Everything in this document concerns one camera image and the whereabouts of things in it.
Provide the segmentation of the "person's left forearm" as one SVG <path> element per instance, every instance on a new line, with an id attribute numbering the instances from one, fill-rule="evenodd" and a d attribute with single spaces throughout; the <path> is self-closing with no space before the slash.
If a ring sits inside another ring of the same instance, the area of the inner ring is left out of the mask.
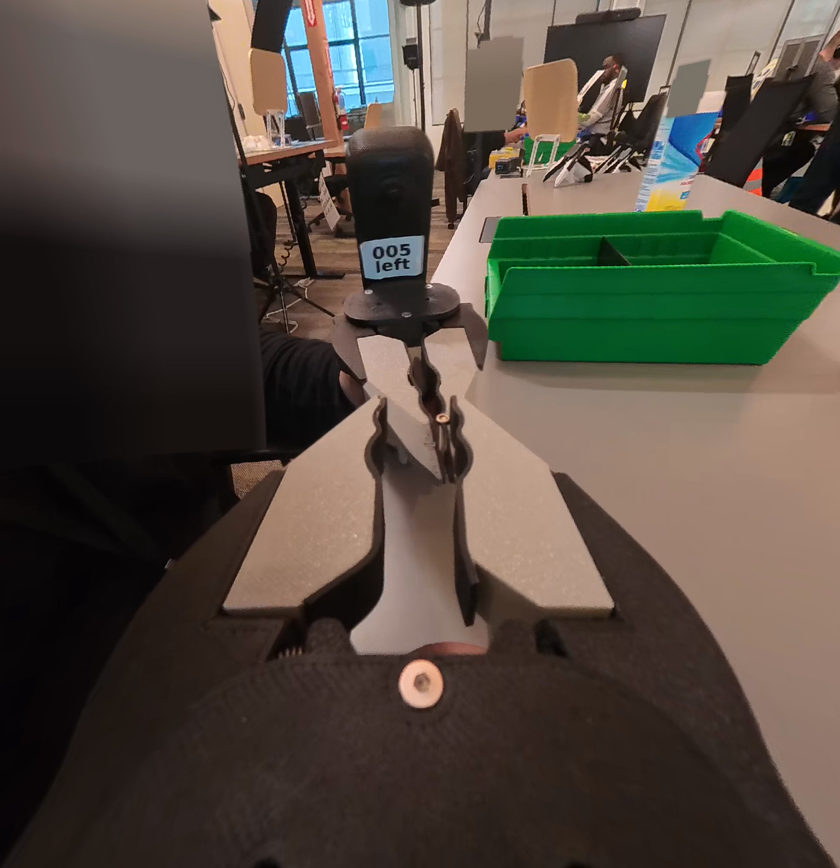
<path id="1" fill-rule="evenodd" d="M 342 360 L 325 340 L 259 333 L 266 444 L 306 449 L 357 408 L 339 385 Z"/>

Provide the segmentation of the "grey desk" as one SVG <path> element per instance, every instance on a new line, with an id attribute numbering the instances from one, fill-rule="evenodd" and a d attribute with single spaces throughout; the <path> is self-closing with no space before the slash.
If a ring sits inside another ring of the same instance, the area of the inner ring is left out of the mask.
<path id="1" fill-rule="evenodd" d="M 434 279 L 482 311 L 482 227 L 522 204 L 520 181 L 484 181 Z M 677 582 L 840 866 L 840 283 L 764 366 L 506 363 L 491 344 L 468 394 Z M 356 647 L 485 644 L 459 615 L 452 546 L 432 548 L 453 498 L 390 473 L 395 553 Z"/>

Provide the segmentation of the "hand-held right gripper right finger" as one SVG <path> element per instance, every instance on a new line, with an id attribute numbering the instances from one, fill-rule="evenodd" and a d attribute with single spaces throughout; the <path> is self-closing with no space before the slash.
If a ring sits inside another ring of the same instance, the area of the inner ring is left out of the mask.
<path id="1" fill-rule="evenodd" d="M 613 598 L 548 465 L 469 403 L 448 409 L 463 622 L 608 619 Z"/>

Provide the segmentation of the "wooden column with red sign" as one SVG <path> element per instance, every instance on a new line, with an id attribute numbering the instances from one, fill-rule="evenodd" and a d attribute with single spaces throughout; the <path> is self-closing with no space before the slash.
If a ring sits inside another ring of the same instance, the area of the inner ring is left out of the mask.
<path id="1" fill-rule="evenodd" d="M 334 102 L 336 87 L 330 62 L 324 4 L 322 1 L 299 1 L 298 4 L 305 26 L 322 130 L 331 146 L 343 148 L 344 135 Z"/>

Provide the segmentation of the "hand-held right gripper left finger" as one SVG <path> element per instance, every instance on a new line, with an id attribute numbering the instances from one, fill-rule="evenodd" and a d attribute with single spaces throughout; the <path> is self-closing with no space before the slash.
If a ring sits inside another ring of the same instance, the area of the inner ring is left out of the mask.
<path id="1" fill-rule="evenodd" d="M 369 400 L 282 475 L 222 604 L 227 615 L 347 631 L 383 587 L 382 470 L 388 402 Z"/>

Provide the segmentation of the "wooden background desk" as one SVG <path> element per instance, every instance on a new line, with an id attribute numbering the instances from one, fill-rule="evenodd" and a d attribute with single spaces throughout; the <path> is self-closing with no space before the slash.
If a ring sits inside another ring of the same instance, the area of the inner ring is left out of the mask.
<path id="1" fill-rule="evenodd" d="M 297 183 L 300 179 L 318 177 L 326 160 L 343 158 L 343 143 L 323 139 L 254 152 L 250 156 L 241 157 L 244 178 L 254 190 L 272 186 L 279 186 L 282 189 L 288 226 L 292 230 L 307 278 L 336 280 L 343 279 L 345 274 L 317 267 Z"/>

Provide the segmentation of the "black light flag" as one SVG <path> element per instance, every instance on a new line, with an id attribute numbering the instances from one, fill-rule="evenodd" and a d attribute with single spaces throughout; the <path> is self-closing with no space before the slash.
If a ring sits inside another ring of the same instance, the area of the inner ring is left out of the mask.
<path id="1" fill-rule="evenodd" d="M 254 2 L 251 48 L 281 54 L 284 35 L 294 1 Z"/>

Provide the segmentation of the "person's black clothed torso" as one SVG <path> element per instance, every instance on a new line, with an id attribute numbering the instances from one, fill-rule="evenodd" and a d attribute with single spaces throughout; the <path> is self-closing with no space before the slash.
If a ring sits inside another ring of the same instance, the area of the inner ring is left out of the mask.
<path id="1" fill-rule="evenodd" d="M 113 539 L 51 471 L 0 472 L 0 866 L 63 866 L 212 693 L 290 622 L 222 604 L 280 467 L 242 500 L 208 462 L 80 469 L 150 537 Z"/>

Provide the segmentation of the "black floor lamp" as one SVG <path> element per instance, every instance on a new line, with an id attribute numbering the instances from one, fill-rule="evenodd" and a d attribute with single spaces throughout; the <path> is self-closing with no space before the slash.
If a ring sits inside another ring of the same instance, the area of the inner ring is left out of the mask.
<path id="1" fill-rule="evenodd" d="M 402 5 L 394 2 L 395 59 L 399 62 L 401 118 L 421 127 L 437 144 L 444 109 L 443 2 Z"/>

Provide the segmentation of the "black wall screen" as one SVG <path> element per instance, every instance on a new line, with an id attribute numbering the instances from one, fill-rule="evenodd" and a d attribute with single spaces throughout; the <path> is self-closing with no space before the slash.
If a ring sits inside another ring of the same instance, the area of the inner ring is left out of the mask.
<path id="1" fill-rule="evenodd" d="M 578 89 L 618 56 L 627 70 L 626 103 L 642 103 L 647 94 L 666 16 L 643 16 L 638 8 L 583 13 L 573 24 L 547 28 L 543 62 L 570 59 L 577 69 Z"/>

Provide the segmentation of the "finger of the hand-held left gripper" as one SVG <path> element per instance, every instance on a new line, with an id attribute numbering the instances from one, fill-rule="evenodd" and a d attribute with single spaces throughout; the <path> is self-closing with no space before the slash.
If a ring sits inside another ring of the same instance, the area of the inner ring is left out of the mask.
<path id="1" fill-rule="evenodd" d="M 454 397 L 461 403 L 480 369 L 464 326 L 445 327 L 427 336 L 418 369 L 424 409 L 448 411 Z"/>
<path id="2" fill-rule="evenodd" d="M 372 335 L 358 341 L 369 397 L 386 403 L 386 443 L 401 463 L 414 462 L 436 483 L 450 483 L 449 425 L 439 426 L 436 414 L 426 411 L 419 389 L 419 364 L 423 346 Z"/>

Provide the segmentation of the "brown jacket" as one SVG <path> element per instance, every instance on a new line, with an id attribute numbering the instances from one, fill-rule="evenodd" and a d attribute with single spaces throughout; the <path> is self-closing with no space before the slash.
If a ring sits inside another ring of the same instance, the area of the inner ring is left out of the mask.
<path id="1" fill-rule="evenodd" d="M 467 203 L 467 152 L 462 136 L 462 121 L 457 108 L 445 119 L 436 158 L 436 171 L 444 174 L 444 207 L 449 229 L 454 229 Z"/>

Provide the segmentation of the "green plastic bin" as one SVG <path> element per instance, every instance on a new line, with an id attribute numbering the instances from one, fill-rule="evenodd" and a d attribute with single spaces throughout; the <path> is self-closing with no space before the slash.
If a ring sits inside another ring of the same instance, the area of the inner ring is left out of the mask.
<path id="1" fill-rule="evenodd" d="M 631 266 L 599 267 L 606 237 Z M 501 218 L 484 312 L 507 361 L 763 365 L 840 282 L 840 253 L 728 210 Z"/>

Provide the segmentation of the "wipes canister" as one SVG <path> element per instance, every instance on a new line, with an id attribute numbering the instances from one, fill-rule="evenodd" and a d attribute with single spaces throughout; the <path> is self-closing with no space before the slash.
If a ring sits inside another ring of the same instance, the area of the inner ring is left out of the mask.
<path id="1" fill-rule="evenodd" d="M 718 112 L 683 114 L 661 120 L 634 211 L 681 211 L 686 207 L 717 125 Z"/>

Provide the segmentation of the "tan board stand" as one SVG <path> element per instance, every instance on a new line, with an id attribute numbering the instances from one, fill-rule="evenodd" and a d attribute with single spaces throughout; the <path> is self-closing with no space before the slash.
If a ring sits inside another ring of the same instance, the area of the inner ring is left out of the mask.
<path id="1" fill-rule="evenodd" d="M 559 146 L 573 143 L 578 122 L 578 70 L 571 58 L 545 62 L 523 71 L 527 136 L 532 148 L 525 176 L 556 162 Z"/>
<path id="2" fill-rule="evenodd" d="M 252 48 L 249 61 L 253 111 L 263 120 L 270 144 L 275 148 L 286 147 L 288 94 L 284 58 L 275 51 Z"/>

